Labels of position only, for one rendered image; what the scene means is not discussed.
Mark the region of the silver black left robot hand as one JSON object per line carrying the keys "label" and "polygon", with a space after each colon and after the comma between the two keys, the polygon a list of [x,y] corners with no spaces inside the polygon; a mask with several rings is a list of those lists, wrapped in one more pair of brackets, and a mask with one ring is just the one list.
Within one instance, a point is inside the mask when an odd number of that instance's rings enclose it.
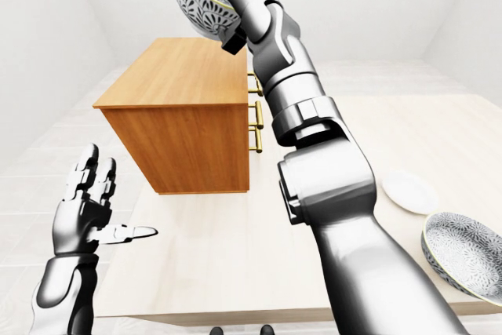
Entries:
{"label": "silver black left robot hand", "polygon": [[99,245],[131,242],[158,234],[147,226],[111,224],[110,199],[115,193],[116,161],[98,162],[99,148],[88,144],[67,179],[53,221],[54,253],[94,253]]}

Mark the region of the black white patterned bowl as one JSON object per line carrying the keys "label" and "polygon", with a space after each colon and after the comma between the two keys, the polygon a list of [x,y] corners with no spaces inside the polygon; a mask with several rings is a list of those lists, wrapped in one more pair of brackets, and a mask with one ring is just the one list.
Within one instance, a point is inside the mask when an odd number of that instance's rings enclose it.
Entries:
{"label": "black white patterned bowl", "polygon": [[431,268],[468,296],[502,307],[502,235],[459,213],[428,215],[420,236]]}
{"label": "black white patterned bowl", "polygon": [[176,0],[192,27],[203,37],[219,40],[219,31],[240,21],[227,0]]}

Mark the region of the wooden cabinet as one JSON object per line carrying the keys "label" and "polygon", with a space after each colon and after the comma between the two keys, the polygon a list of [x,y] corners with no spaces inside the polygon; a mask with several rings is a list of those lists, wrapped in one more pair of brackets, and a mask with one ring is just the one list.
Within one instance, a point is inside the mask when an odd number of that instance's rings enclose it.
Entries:
{"label": "wooden cabinet", "polygon": [[158,38],[93,105],[155,192],[249,190],[246,51]]}

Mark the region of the white plate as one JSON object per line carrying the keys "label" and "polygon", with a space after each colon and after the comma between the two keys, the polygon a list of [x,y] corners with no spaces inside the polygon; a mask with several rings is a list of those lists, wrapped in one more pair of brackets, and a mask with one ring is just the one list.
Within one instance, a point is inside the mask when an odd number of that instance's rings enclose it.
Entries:
{"label": "white plate", "polygon": [[384,176],[385,194],[403,209],[428,215],[438,209],[438,194],[424,179],[406,171],[392,171]]}

